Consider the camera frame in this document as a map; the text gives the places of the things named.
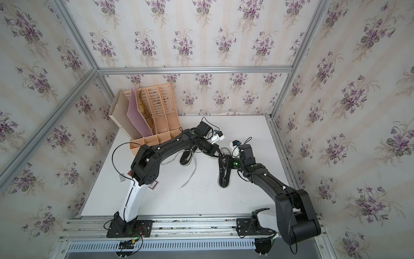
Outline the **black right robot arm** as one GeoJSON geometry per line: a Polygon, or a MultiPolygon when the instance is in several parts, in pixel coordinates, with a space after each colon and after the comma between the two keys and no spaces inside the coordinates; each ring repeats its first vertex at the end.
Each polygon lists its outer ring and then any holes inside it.
{"type": "Polygon", "coordinates": [[[249,182],[260,187],[275,203],[275,214],[265,214],[269,208],[262,208],[253,211],[249,219],[242,219],[241,223],[237,224],[239,234],[271,237],[278,234],[288,245],[321,234],[317,214],[305,190],[295,190],[285,185],[260,163],[247,165],[239,159],[233,159],[226,169],[237,170],[249,182]]]}

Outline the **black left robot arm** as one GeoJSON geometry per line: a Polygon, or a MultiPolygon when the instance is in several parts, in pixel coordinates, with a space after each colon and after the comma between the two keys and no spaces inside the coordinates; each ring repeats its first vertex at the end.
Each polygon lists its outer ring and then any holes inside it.
{"type": "Polygon", "coordinates": [[[111,223],[112,231],[117,230],[127,236],[133,235],[144,189],[157,180],[164,160],[181,151],[192,155],[193,150],[200,150],[213,158],[222,154],[219,145],[207,137],[209,132],[211,127],[199,124],[197,127],[181,131],[178,136],[158,145],[129,142],[138,145],[139,150],[130,166],[130,174],[126,177],[130,181],[129,190],[124,204],[114,214],[111,223]]]}

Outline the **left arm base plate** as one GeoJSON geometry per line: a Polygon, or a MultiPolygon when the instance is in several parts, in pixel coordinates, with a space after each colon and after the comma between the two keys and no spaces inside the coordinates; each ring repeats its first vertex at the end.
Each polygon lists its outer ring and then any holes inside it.
{"type": "Polygon", "coordinates": [[[107,238],[133,238],[150,237],[152,231],[152,220],[135,220],[128,224],[107,221],[104,229],[107,230],[107,238]]]}

